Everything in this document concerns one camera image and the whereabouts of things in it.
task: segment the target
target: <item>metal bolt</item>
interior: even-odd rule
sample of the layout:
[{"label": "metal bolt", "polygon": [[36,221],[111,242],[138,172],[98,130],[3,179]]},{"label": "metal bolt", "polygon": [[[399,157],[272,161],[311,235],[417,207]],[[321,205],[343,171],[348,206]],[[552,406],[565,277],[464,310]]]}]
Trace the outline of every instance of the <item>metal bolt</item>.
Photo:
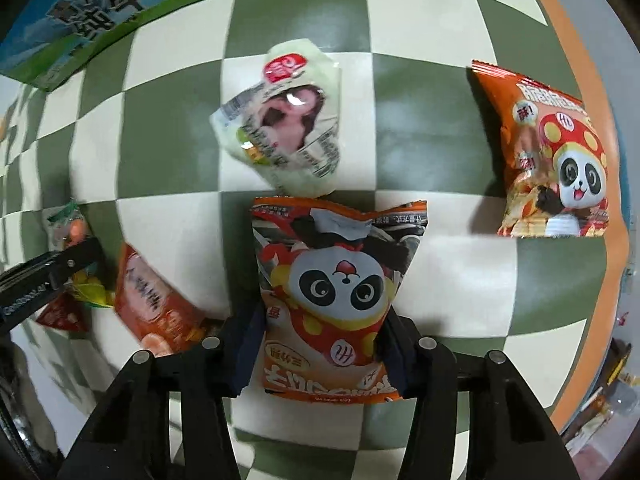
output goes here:
[{"label": "metal bolt", "polygon": [[135,354],[133,354],[133,362],[137,365],[141,365],[142,363],[146,363],[149,361],[149,352],[147,350],[138,350]]},{"label": "metal bolt", "polygon": [[432,337],[421,337],[420,341],[418,341],[418,345],[420,345],[425,350],[433,350],[438,346],[436,340]]},{"label": "metal bolt", "polygon": [[212,335],[202,340],[202,347],[205,350],[213,350],[214,348],[218,348],[220,346],[220,343],[220,339]]},{"label": "metal bolt", "polygon": [[497,365],[501,365],[507,360],[507,356],[499,350],[491,350],[489,352],[489,359],[491,359],[491,361],[493,361]]}]

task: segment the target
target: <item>green tile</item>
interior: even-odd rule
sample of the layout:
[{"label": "green tile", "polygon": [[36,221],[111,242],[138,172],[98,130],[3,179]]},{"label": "green tile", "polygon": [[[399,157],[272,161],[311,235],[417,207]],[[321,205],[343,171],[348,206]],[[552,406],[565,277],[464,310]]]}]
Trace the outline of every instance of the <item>green tile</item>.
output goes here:
[{"label": "green tile", "polygon": [[498,65],[580,97],[555,31],[496,0],[478,0]]},{"label": "green tile", "polygon": [[236,0],[225,57],[263,55],[297,38],[326,52],[368,52],[367,0]]},{"label": "green tile", "polygon": [[20,232],[25,261],[31,260],[49,250],[47,232],[42,225],[40,211],[23,211],[20,217]]},{"label": "green tile", "polygon": [[15,135],[18,133],[18,126],[12,126],[6,131],[6,152],[4,155],[4,160],[0,160],[0,164],[5,165],[9,160],[9,150],[11,150],[11,145],[14,143]]},{"label": "green tile", "polygon": [[406,447],[414,411],[415,399],[365,404],[359,449]]},{"label": "green tile", "polygon": [[465,68],[373,54],[377,189],[504,196],[500,121]]},{"label": "green tile", "polygon": [[322,200],[330,200],[362,212],[376,210],[375,191],[338,190],[323,196]]},{"label": "green tile", "polygon": [[69,338],[61,336],[54,329],[45,328],[45,330],[47,331],[47,336],[49,337],[49,339],[51,339],[53,346],[55,346],[56,351],[60,356],[60,360],[62,361],[62,364],[64,365],[65,370],[67,371],[69,376],[79,386],[88,388],[89,385],[84,378],[84,374],[80,369],[78,360],[76,359],[76,355],[71,348],[71,341],[69,340]]},{"label": "green tile", "polygon": [[191,66],[127,91],[118,197],[218,189],[220,61]]},{"label": "green tile", "polygon": [[75,129],[73,123],[38,140],[42,208],[65,205],[71,200],[69,150]]},{"label": "green tile", "polygon": [[127,34],[87,65],[80,95],[79,118],[122,91],[133,36],[133,33]]},{"label": "green tile", "polygon": [[249,208],[255,197],[264,194],[259,191],[237,191],[224,192],[220,197],[222,250],[232,311],[260,298]]},{"label": "green tile", "polygon": [[246,478],[249,476],[249,471],[251,470],[247,467],[244,467],[243,465],[238,464],[238,471],[240,472],[240,480],[246,480]]},{"label": "green tile", "polygon": [[484,357],[490,350],[502,350],[506,341],[505,337],[436,337],[436,339],[452,352],[477,357]]},{"label": "green tile", "polygon": [[33,86],[25,85],[22,88],[22,92],[20,93],[20,97],[18,98],[19,99],[18,110],[22,111],[22,108],[24,108],[24,105],[27,102],[27,99],[29,97],[31,90],[33,90]]},{"label": "green tile", "polygon": [[89,222],[91,231],[100,240],[107,264],[104,283],[113,288],[118,273],[118,260],[122,247],[122,230],[115,201],[94,202],[79,205],[80,211]]},{"label": "green tile", "polygon": [[6,170],[5,215],[22,209],[22,181],[20,180],[20,157],[16,157]]},{"label": "green tile", "polygon": [[27,131],[24,134],[24,146],[22,147],[23,151],[28,149],[33,141],[36,140],[46,99],[47,93],[45,91],[36,90],[31,95],[31,98],[27,103]]},{"label": "green tile", "polygon": [[235,430],[240,442],[254,446],[252,469],[286,480],[350,480],[356,451],[301,446]]},{"label": "green tile", "polygon": [[524,238],[510,335],[590,319],[607,266],[603,238]]},{"label": "green tile", "polygon": [[33,335],[33,329],[31,328],[31,323],[32,321],[30,320],[25,320],[24,323],[21,324],[22,328],[24,329],[24,333],[27,336],[27,339],[29,340],[29,343],[31,343],[34,346],[39,347],[40,345],[38,345],[35,336]]},{"label": "green tile", "polygon": [[18,106],[18,100],[15,100],[13,103],[11,103],[9,105],[9,107],[6,109],[6,112],[4,113],[4,125],[5,126],[9,126],[9,124],[11,123],[11,119],[14,116],[14,113],[16,113],[16,108]]}]

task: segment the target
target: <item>red logo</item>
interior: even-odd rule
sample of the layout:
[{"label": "red logo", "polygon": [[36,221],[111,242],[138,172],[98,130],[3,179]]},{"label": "red logo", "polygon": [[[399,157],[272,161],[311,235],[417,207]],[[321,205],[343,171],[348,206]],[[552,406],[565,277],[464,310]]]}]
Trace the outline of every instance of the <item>red logo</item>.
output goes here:
[{"label": "red logo", "polygon": [[306,65],[306,59],[300,54],[280,56],[264,66],[264,76],[271,83],[291,77],[296,70]]}]

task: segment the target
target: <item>packaged food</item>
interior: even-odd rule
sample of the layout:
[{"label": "packaged food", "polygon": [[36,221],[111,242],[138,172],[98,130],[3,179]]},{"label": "packaged food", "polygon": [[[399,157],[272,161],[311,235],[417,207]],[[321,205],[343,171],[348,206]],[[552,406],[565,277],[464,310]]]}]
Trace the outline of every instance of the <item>packaged food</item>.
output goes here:
[{"label": "packaged food", "polygon": [[89,224],[78,209],[78,204],[71,201],[47,218],[49,221],[49,250],[64,251],[92,236]]},{"label": "packaged food", "polygon": [[335,189],[340,160],[340,69],[309,40],[274,46],[262,80],[210,121],[220,145],[280,192],[317,197]]},{"label": "packaged food", "polygon": [[68,292],[49,301],[36,318],[36,323],[68,332],[87,332],[84,313],[80,305]]},{"label": "packaged food", "polygon": [[582,102],[481,61],[474,73],[502,120],[503,236],[602,236],[607,155]]},{"label": "packaged food", "polygon": [[[72,200],[47,218],[50,251],[64,251],[92,237],[92,231],[78,204]],[[97,265],[76,272],[67,284],[68,291],[78,301],[94,307],[112,307],[113,292],[106,290],[96,276]]]},{"label": "packaged food", "polygon": [[252,219],[265,390],[310,402],[397,399],[374,342],[427,225],[426,202],[361,213],[258,198]]},{"label": "packaged food", "polygon": [[205,334],[204,314],[167,285],[138,252],[124,244],[115,310],[156,357],[187,350]]}]

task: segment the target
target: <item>orange snack bag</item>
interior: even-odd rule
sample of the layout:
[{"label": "orange snack bag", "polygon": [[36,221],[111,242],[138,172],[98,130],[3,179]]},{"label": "orange snack bag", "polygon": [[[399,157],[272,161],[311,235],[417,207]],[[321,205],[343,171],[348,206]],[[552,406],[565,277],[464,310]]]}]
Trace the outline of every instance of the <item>orange snack bag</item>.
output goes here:
[{"label": "orange snack bag", "polygon": [[115,311],[156,357],[189,349],[204,336],[204,314],[167,285],[138,252],[124,244]]},{"label": "orange snack bag", "polygon": [[602,236],[607,156],[582,102],[482,61],[472,69],[502,120],[507,205],[498,234]]},{"label": "orange snack bag", "polygon": [[427,225],[426,202],[361,213],[258,198],[252,217],[267,309],[265,390],[309,402],[398,399],[374,341]]}]

